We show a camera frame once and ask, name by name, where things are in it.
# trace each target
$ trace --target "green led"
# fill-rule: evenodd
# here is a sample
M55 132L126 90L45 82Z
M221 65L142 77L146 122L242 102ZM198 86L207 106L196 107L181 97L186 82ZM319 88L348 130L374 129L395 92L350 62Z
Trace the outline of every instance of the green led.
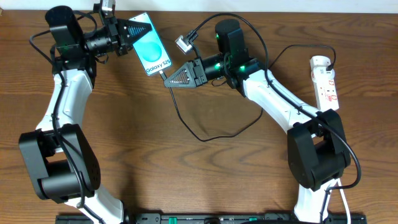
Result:
M214 68L217 69L217 70L218 70L220 67L221 67L221 64L220 64L220 63L217 63L217 64L214 66Z

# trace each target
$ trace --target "smartphone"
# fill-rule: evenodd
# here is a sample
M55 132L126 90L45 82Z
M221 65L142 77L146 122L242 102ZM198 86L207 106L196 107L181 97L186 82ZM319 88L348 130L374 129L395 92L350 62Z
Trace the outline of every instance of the smartphone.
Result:
M172 65L172 61L164 48L148 13L144 12L130 20L146 22L152 26L151 31L132 45L147 75L155 75L157 72L170 67Z

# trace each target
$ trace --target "white wall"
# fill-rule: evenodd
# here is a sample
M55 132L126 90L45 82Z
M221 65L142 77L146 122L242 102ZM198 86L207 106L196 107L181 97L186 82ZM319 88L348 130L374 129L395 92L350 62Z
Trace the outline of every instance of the white wall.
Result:
M3 9L92 10L100 0L0 0ZM116 10L398 13L398 0L116 0Z

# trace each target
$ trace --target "wooden table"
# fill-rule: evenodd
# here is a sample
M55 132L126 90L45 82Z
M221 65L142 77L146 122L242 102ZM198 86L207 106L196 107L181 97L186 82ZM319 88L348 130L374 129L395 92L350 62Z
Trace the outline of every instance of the wooden table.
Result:
M117 12L130 18L139 12ZM33 131L47 109L51 66L28 43L48 29L44 11L3 11L0 17L0 223L53 223L76 210L41 201L30 183L19 135ZM173 61L169 74L193 55L174 44L212 13L150 12ZM338 110L348 142L363 170L346 190L352 212L369 223L398 219L398 16L379 14L241 13L267 43L270 61L290 44L329 44L337 51ZM202 54L217 53L214 26L199 31ZM261 44L244 24L251 55L264 59ZM85 30L92 28L82 21ZM51 35L37 45L48 52ZM298 97L315 104L308 60L332 56L325 49L291 49L272 71ZM233 134L259 114L259 107L227 86L175 90L182 116L201 138ZM181 124L159 76L147 77L134 52L107 65L87 102L83 130L101 167L102 183L133 212L255 213L291 210L299 185L287 164L286 135L265 114L233 139L197 141ZM343 183L355 178L354 165ZM343 212L337 192L330 210Z

